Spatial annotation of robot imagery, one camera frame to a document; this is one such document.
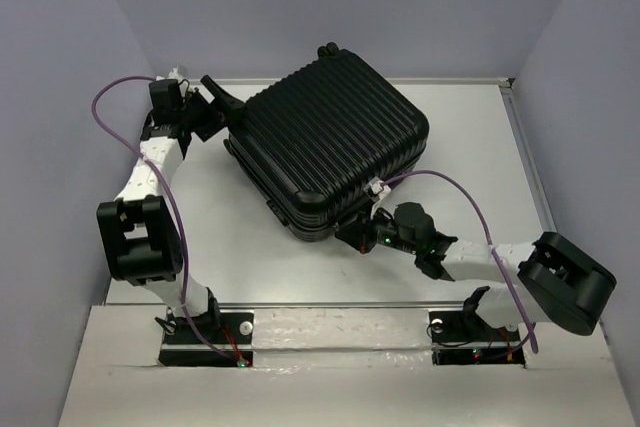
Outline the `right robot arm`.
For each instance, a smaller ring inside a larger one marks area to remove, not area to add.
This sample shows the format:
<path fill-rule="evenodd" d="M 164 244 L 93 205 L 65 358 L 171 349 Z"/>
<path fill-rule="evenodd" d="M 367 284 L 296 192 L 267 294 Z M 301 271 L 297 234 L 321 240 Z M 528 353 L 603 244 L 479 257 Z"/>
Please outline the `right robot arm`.
<path fill-rule="evenodd" d="M 362 254 L 376 246 L 411 254 L 432 280 L 479 282 L 460 315 L 462 331 L 473 339 L 525 322 L 589 336 L 617 286 L 608 269 L 556 232 L 519 244 L 465 241 L 438 231 L 415 202 L 393 213 L 362 212 L 335 236 Z"/>

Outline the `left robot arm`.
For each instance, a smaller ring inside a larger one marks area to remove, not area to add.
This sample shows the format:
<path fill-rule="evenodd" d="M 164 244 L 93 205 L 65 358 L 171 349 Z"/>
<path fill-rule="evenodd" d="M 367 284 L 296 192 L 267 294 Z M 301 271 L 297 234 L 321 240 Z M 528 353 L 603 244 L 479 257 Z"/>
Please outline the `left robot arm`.
<path fill-rule="evenodd" d="M 167 332 L 186 329 L 209 342 L 221 330 L 217 299 L 189 272 L 186 233 L 171 180 L 192 138 L 207 141 L 240 118 L 244 104 L 210 77 L 198 86 L 179 76 L 148 78 L 151 109 L 138 144 L 97 124 L 130 150 L 136 162 L 123 189 L 96 211 L 111 277 L 157 296 L 172 318 Z"/>

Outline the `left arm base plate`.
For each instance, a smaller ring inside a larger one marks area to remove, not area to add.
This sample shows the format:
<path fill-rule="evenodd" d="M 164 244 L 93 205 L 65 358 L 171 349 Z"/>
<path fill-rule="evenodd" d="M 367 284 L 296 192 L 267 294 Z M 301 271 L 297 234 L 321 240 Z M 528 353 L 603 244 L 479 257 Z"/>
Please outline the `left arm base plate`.
<path fill-rule="evenodd" d="M 158 362 L 165 367 L 249 368 L 253 365 L 254 312 L 223 310 L 220 326 L 203 316 L 195 325 L 202 341 L 184 319 L 171 311 L 154 321 L 162 330 Z"/>

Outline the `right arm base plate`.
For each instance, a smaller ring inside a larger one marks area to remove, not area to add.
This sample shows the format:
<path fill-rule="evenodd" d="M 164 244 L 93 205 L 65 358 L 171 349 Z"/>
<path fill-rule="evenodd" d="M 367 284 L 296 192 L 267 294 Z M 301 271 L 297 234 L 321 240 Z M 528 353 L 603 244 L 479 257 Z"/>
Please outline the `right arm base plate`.
<path fill-rule="evenodd" d="M 431 311 L 426 326 L 436 366 L 526 364 L 518 331 L 495 329 L 462 311 Z"/>

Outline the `black hard-shell suitcase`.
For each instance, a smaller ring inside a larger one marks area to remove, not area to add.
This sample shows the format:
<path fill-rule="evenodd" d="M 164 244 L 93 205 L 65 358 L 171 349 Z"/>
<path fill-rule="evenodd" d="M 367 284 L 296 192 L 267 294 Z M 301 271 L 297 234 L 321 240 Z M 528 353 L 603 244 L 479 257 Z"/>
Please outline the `black hard-shell suitcase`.
<path fill-rule="evenodd" d="M 370 205 L 369 181 L 412 170 L 429 130 L 389 81 L 330 42 L 250 97 L 225 147 L 280 223 L 316 242 Z"/>

